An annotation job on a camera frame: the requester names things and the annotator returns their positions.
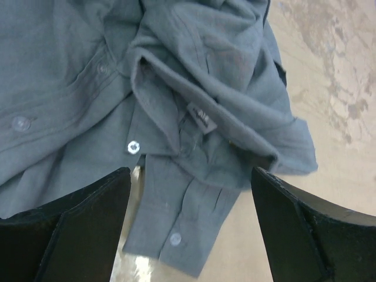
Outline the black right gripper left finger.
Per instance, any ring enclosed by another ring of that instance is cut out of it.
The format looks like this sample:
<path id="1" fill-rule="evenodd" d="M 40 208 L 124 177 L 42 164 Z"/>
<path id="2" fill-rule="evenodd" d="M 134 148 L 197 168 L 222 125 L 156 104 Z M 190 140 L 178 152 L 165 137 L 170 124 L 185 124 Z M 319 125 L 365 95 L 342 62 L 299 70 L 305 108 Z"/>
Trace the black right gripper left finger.
<path id="1" fill-rule="evenodd" d="M 109 281 L 130 195 L 130 170 L 1 220 L 1 281 Z"/>

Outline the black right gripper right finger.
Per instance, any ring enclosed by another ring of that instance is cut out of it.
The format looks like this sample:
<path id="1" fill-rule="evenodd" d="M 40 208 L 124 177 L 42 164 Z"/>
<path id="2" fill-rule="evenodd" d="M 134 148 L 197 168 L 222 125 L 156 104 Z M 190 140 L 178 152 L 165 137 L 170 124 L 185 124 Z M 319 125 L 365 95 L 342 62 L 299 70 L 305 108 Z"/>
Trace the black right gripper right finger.
<path id="1" fill-rule="evenodd" d="M 274 281 L 375 281 L 375 217 L 258 167 L 251 189 Z"/>

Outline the grey button-up shirt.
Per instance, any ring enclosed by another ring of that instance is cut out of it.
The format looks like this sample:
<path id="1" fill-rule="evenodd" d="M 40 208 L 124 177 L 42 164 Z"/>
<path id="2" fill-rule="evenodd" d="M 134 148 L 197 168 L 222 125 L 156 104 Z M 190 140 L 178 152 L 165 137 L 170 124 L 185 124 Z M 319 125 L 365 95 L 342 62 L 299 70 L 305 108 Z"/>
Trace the grey button-up shirt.
<path id="1" fill-rule="evenodd" d="M 317 169 L 269 1 L 2 1 L 1 217 L 144 168 L 127 253 L 197 276 L 251 170 Z"/>

